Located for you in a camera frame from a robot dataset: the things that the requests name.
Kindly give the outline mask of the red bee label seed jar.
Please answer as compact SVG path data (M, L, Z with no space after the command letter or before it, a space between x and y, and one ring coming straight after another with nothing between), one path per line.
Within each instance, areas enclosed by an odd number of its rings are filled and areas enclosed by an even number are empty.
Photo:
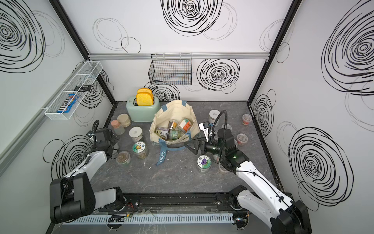
M252 122L252 116L250 114L244 114L242 116L242 124L249 125Z

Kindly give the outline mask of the mint green toaster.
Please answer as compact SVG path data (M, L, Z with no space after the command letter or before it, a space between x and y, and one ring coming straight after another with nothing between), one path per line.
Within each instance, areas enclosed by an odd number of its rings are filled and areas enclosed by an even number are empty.
M130 97L126 103L128 115L133 122L152 122L155 114L161 108L157 97L154 97L154 104L151 106L138 106L135 103L136 96Z

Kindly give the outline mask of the pink lid small jar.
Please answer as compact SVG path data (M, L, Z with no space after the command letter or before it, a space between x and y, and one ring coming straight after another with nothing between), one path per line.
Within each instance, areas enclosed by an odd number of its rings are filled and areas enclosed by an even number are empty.
M116 135L120 136L125 133L124 127L121 125L121 123L118 120L111 121L111 126Z

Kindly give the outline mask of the white orange label jar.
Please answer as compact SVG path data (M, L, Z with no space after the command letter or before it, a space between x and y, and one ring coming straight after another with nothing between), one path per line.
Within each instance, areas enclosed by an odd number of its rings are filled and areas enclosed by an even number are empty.
M186 133L192 126L193 123L189 119L183 118L177 127L181 132Z

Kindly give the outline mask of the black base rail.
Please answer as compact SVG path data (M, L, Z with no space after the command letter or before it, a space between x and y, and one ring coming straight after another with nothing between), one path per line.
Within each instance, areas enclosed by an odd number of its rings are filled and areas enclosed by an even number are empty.
M229 192L217 193L124 193L125 212L142 212L146 209L158 211L162 208L203 208L209 212L234 211L232 207L239 207L235 195L243 191L244 187L237 186Z

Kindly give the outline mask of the beige lid jar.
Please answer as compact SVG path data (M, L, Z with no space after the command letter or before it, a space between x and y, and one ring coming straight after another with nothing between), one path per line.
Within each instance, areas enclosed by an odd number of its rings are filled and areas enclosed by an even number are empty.
M131 118L128 114L120 114L117 120L124 128L129 127L131 124Z

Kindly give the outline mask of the grey wall rail left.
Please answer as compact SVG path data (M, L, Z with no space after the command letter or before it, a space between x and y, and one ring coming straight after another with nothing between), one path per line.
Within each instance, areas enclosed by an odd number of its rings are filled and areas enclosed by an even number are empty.
M54 94L47 100L47 102L40 108L36 114L28 121L22 130L15 136L15 138L7 145L1 152L1 176L7 171L9 166L28 144L31 137L40 129L47 117L44 111L52 104L53 100L57 98L63 91L64 87L73 79L73 76L78 72L88 60L83 60L76 65L71 75L63 82Z

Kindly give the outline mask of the grey wall rail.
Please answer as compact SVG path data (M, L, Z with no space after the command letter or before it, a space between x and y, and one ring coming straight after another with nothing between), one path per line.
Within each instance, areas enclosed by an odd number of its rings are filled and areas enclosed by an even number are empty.
M267 59L268 52L192 52L192 53L96 53L92 60L143 60L143 59Z
M1 152L1 176L7 171L9 166L28 144L31 137L40 129L47 117L44 111L52 104L53 100L57 98L63 91L64 87L73 79L73 76L78 72L88 60L83 60L76 65L71 75L63 82L54 94L47 100L47 102L40 108L36 114L28 121L22 130L15 136L15 138L7 145Z

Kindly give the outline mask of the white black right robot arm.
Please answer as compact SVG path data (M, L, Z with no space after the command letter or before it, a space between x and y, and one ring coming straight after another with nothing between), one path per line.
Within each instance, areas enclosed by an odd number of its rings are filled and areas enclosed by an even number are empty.
M312 227L309 212L301 201L294 201L274 186L255 167L253 162L239 150L234 136L227 128L228 113L223 110L218 118L224 117L224 127L218 130L218 141L214 142L216 124L203 123L204 137L184 143L195 155L216 154L220 164L242 179L251 190L238 187L232 191L233 208L245 209L263 223L273 234L310 234Z

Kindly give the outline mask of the silver label jar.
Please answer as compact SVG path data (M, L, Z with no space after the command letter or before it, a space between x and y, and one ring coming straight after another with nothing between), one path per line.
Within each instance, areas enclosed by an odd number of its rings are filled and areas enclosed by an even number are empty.
M209 119L208 119L209 123L214 124L215 121L217 120L219 114L220 114L219 110L211 110L209 112L209 115L208 115L209 116Z

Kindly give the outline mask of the black corner frame post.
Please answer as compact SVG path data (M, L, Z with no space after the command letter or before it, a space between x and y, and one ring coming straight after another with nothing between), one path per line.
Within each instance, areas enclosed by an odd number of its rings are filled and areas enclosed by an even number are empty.
M262 67L261 71L260 71L260 74L255 82L255 85L252 89L252 92L249 96L249 99L248 99L248 102L247 104L248 105L251 105L252 102L254 101L254 98L261 86L261 84L263 83L265 77L266 77L266 74L270 68L270 65L272 64L275 56L276 56L276 53L279 49L279 47L281 46L281 43L283 41L283 39L285 38L285 35L286 33L288 32L288 29L299 9L299 6L301 5L302 3L302 0L293 0L292 3L291 3L291 6L289 8L289 10L287 11L287 14L283 20L283 23L279 29L279 32L275 38L275 41L271 47L271 50L269 52L269 57L268 57L268 60L265 62L264 66Z
M60 21L64 25L65 29L67 30L70 38L73 40L74 44L76 45L78 51L82 55L82 57L85 60L89 60L89 52L84 45L82 39L78 35L75 27L73 26L72 22L70 21L65 9L63 8L62 4L58 0L49 0L49 3L53 7L54 11L56 12L57 16L59 17ZM102 90L104 91L105 95L109 99L110 103L112 106L115 106L117 102L115 101L111 91L109 90L107 84L105 83L102 75L99 75L98 78L98 83Z

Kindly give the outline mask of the dark label small jar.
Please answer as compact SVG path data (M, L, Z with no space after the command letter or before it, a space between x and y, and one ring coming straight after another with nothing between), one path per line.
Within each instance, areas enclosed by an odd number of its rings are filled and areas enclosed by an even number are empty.
M169 120L168 121L168 129L170 130L176 130L178 126L178 122L175 120Z

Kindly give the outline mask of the purple flower label jar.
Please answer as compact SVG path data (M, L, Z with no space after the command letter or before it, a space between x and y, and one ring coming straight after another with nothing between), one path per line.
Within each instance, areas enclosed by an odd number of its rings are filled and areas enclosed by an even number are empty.
M211 159L208 156L202 155L197 159L197 167L199 172L205 173L211 168Z

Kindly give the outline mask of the blue candy packet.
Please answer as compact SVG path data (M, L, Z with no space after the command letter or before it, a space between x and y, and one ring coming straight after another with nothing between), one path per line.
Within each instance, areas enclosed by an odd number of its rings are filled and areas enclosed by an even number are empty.
M73 105L79 100L79 96L75 94L69 94L67 99L63 102L60 108L57 110L57 113L69 113Z

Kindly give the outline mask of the cream canvas bag blue handles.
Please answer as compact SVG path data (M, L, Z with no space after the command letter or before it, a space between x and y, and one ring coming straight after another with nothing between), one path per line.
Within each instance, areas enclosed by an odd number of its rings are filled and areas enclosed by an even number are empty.
M184 142L200 135L193 107L184 100L163 105L154 115L149 130L151 143L160 146L157 166L164 163L168 151L185 149Z

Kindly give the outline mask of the yellow strip lid seed jar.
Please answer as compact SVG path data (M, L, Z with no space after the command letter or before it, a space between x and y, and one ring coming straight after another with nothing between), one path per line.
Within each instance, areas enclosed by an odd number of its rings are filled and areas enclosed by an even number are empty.
M232 126L230 124L227 124L227 129L232 130Z

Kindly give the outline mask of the yellow toast slice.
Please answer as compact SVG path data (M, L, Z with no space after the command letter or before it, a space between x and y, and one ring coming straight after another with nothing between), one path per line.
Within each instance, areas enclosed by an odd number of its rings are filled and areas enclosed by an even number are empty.
M148 89L148 88L141 88L141 89L138 89L137 90L138 93L149 93L149 94L153 94L151 89Z
M136 95L136 102L138 106L152 106L154 104L154 97L152 93L140 92Z

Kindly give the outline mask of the yellow toast slice front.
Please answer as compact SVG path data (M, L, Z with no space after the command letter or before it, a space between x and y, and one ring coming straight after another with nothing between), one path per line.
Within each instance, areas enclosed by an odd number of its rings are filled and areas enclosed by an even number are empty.
M154 104L154 97L152 93L140 92L136 95L136 102L138 106L152 106Z

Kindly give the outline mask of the black corner frame post left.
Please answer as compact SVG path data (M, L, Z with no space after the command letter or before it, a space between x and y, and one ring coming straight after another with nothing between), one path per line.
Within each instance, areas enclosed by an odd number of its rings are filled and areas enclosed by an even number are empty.
M54 11L56 12L57 16L59 17L60 21L64 25L65 29L67 30L70 38L73 40L74 44L76 45L78 51L82 55L82 57L85 60L89 60L89 52L84 45L82 39L78 35L75 27L73 26L72 22L70 21L65 9L63 8L62 4L58 0L49 0L49 3L53 7ZM104 91L105 95L109 99L110 103L112 106L115 106L117 102L115 101L111 91L109 90L107 84L105 83L102 75L99 75L98 78L98 83L102 90Z

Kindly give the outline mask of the purple stripe label jar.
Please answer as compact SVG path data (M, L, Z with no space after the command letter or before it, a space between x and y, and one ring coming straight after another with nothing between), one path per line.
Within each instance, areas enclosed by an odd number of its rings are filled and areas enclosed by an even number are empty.
M168 140L169 129L165 127L157 127L155 133L163 140Z

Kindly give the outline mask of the grey wall rail back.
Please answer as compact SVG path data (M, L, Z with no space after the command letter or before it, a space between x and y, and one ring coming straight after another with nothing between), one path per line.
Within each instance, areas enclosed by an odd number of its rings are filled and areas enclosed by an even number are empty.
M92 60L143 60L143 59L267 59L268 52L192 52L192 53L96 53Z

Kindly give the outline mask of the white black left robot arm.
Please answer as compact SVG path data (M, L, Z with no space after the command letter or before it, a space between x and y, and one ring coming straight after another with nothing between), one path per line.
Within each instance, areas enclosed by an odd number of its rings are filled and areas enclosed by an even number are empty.
M93 148L72 172L50 184L50 219L54 224L72 222L106 207L122 210L125 198L119 187L94 192L91 179L112 156L117 143L111 129L98 129L93 123Z

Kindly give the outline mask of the black small box on shelf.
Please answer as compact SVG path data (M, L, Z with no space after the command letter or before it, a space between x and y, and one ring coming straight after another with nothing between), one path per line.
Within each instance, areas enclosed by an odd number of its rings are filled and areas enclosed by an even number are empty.
M91 88L92 88L91 85L76 86L74 91L75 92L89 92Z

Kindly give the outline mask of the black corner frame post right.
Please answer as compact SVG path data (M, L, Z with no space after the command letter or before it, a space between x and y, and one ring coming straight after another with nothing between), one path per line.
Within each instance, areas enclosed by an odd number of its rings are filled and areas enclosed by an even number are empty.
M283 41L283 39L285 38L285 35L286 33L288 32L288 29L299 9L299 6L301 5L302 3L302 0L293 0L292 3L291 3L291 6L289 8L289 10L287 11L287 14L283 20L283 23L279 29L279 32L275 38L275 41L271 47L271 50L269 52L269 57L268 57L268 60L265 62L264 66L262 67L261 71L260 71L260 74L255 82L255 85L252 89L252 92L249 96L249 99L248 99L248 102L247 104L248 105L251 105L252 102L254 101L254 98L261 86L261 84L263 83L265 77L266 77L266 74L270 68L270 65L272 64L275 56L276 56L276 53L279 49L279 47L281 46L281 43Z

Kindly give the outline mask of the yellow toast slice back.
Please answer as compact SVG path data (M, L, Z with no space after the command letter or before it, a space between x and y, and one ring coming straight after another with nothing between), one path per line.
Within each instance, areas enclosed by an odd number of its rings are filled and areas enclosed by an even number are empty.
M148 88L141 88L141 89L138 89L137 90L138 93L149 93L149 94L153 94L151 89L148 89Z

